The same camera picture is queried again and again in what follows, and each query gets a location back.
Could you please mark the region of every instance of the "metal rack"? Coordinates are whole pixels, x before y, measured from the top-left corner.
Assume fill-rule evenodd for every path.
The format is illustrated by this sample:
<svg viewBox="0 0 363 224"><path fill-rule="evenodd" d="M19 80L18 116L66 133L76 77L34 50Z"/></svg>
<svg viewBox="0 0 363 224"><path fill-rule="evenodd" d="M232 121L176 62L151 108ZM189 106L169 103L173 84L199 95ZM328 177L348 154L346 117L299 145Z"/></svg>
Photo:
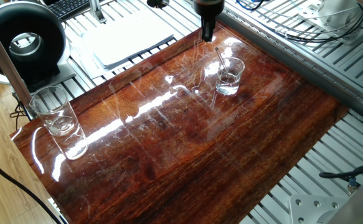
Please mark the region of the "metal rack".
<svg viewBox="0 0 363 224"><path fill-rule="evenodd" d="M277 13L295 16L308 4L312 4L312 1L277 0L265 3L264 6ZM94 79L90 79L83 70L78 55L75 52L71 53L68 62L76 71L77 76L58 84L70 93L70 99L95 88L105 80L200 28L200 17L194 12L190 0L172 0L170 6L163 10L152 9L146 5L145 1L140 0L107 1L101 4L101 9L107 22L148 9L152 12L152 16L160 17L174 29L174 39L137 57L129 58L129 62ZM220 17L226 23L233 23L233 28L239 29L238 31L242 34L247 34L252 40L256 40L256 43L264 46L265 50L269 50L270 53L274 50L272 53L275 56L288 55L290 60L286 63L289 66L293 67L294 63L300 64L298 70L300 69L299 72L304 73L307 79L329 89L331 93L333 88L338 90L335 95L340 96L339 98L345 103L354 100L349 106L357 108L360 112L363 111L363 43L356 45L345 45L340 42L293 43L262 26L259 21L266 22L268 26L277 26L268 18L297 29L316 31L316 28L310 24L285 19L264 9L255 12L243 11L231 0L227 0L225 13ZM81 33L94 27L104 26L89 12L69 19L65 23L67 25L65 33L71 45L72 40L80 38ZM321 171L345 172L361 165L363 165L363 117L350 110L349 114L335 124L249 214L247 211L247 216L241 223L289 223L288 201L293 194L347 197L345 182L337 179L321 179L318 174ZM357 181L363 183L363 175L358 176Z"/></svg>

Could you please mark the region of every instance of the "drinking glass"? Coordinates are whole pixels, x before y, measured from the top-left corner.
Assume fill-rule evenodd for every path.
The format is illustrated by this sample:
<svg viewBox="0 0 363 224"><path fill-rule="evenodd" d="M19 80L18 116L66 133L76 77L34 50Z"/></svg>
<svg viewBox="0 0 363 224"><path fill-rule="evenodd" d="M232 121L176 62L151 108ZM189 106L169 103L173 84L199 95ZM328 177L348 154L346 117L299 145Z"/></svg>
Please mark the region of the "drinking glass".
<svg viewBox="0 0 363 224"><path fill-rule="evenodd" d="M86 153L86 136L63 88L49 86L37 91L29 106L41 119L66 158L77 159Z"/></svg>
<svg viewBox="0 0 363 224"><path fill-rule="evenodd" d="M235 57L224 58L224 64L227 69L224 69L223 65L219 67L216 90L224 95L233 95L238 91L239 81L245 69L245 64Z"/></svg>

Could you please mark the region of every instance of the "wood grain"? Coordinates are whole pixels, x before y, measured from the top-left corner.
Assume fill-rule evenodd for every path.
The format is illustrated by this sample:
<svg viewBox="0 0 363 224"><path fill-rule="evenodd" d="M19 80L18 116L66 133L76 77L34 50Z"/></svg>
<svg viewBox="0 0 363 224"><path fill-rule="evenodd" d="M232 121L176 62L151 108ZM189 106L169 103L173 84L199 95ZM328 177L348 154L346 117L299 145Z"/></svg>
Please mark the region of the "wood grain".
<svg viewBox="0 0 363 224"><path fill-rule="evenodd" d="M38 119L17 133L71 223L237 223L346 113L217 27L212 43L195 31L73 100L90 142L80 159L66 160ZM236 95L216 93L215 47L246 64Z"/></svg>
<svg viewBox="0 0 363 224"><path fill-rule="evenodd" d="M8 85L0 84L0 167L19 182L30 188L42 200L49 197L46 189L33 173L22 154L8 136L15 130L15 121L9 117L17 105ZM19 125L28 122L19 118ZM17 217L39 217L41 223L51 221L41 215L42 209L28 195L0 176L0 224L35 224L33 220L17 221Z"/></svg>

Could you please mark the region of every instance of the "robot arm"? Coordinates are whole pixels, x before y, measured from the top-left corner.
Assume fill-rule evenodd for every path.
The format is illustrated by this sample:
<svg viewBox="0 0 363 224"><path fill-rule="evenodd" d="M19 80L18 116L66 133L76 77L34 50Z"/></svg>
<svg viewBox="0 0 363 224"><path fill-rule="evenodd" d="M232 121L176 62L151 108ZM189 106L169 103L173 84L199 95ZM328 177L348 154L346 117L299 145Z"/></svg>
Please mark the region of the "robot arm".
<svg viewBox="0 0 363 224"><path fill-rule="evenodd" d="M212 41L215 17L224 9L224 0L194 0L194 9L201 16L202 40Z"/></svg>

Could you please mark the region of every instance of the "metal grating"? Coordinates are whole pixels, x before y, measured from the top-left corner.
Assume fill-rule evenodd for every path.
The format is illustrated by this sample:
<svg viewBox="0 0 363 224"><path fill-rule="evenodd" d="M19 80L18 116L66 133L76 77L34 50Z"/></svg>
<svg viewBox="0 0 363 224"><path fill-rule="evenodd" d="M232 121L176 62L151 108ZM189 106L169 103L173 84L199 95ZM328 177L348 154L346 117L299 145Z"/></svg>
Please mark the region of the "metal grating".
<svg viewBox="0 0 363 224"><path fill-rule="evenodd" d="M241 223L291 223L289 198L293 194L347 198L347 182L322 179L321 171L346 172L363 165L363 118L351 111L266 195ZM363 183L363 175L357 177Z"/></svg>
<svg viewBox="0 0 363 224"><path fill-rule="evenodd" d="M148 58L156 52L159 52L161 49L166 48L168 45L175 43L176 40L181 39L198 29L200 27L200 17L186 9L186 2L179 2L181 1L175 1L173 4L171 4L171 6L166 7L163 10L152 9L147 6L145 2L139 0L104 2L104 4L101 6L101 9L105 18L107 19L106 23L111 23L117 19L128 17L132 13L142 9L149 9L152 12L152 16L159 16L174 29L174 38L164 45L149 49L145 53L139 54L137 57L129 58L128 62L114 68L105 75L94 79L89 78L87 75L79 61L78 53L76 53L74 50L71 50L68 63L72 66L78 75L75 78L62 82L59 85L62 85L70 93L72 98L78 97L84 92L96 87L97 85L114 77L127 68L132 67L134 64ZM65 21L65 25L65 34L70 42L71 47L72 42L75 42L80 38L80 34L86 32L89 29L104 26L104 24L100 24L98 21L96 21L89 12L85 12Z"/></svg>
<svg viewBox="0 0 363 224"><path fill-rule="evenodd" d="M285 1L277 0L265 4L265 7L289 16L297 15L300 8L307 5L304 0ZM251 19L261 19L268 22L267 18L272 18L281 24L287 24L295 29L306 29L315 32L316 29L309 24L285 19L268 11L259 11L249 14L249 16L237 8L234 2L226 4L226 12L233 13L240 17L245 16ZM169 7L163 11L151 9L140 0L118 0L103 2L102 11L108 22L127 17L130 14L148 8L153 16L159 16L174 29L174 40L158 48L129 58L129 62L120 65L107 74L94 78L93 80L83 70L78 61L78 55L71 53L69 64L75 69L77 76L61 84L69 93L70 98L75 98L82 93L95 88L123 70L126 70L141 60L150 57L176 40L184 37L200 27L200 17L194 12L189 0L172 0ZM69 19L66 22L65 33L71 42L72 39L80 38L80 34L94 27L104 26L99 24L89 12ZM363 44L358 46L344 45L339 42L329 44L293 44L297 49L305 48L318 55L330 66L345 70L346 77L356 77L356 80L363 83ZM321 171L343 172L349 171L357 166L363 165L363 117L353 110L328 133L323 136L298 164L270 191L268 195L242 220L241 223L290 223L288 201L293 194L312 194L322 196L347 197L346 183L342 180L327 180L318 177ZM363 175L357 178L363 183Z"/></svg>
<svg viewBox="0 0 363 224"><path fill-rule="evenodd" d="M264 41L288 52L297 62L305 64L319 76L326 78L336 88L360 102L363 108L363 38L361 42L352 45L338 41L322 44L297 43L285 39L264 26L276 30L286 30L282 28L287 26L290 29L319 32L320 30L298 19L297 16L300 10L308 5L320 3L320 0L277 0L265 2L259 10L251 12L243 9L235 0L226 0L225 13L243 24L246 29L262 36ZM304 34L292 31L290 34L306 38L329 37L327 34Z"/></svg>

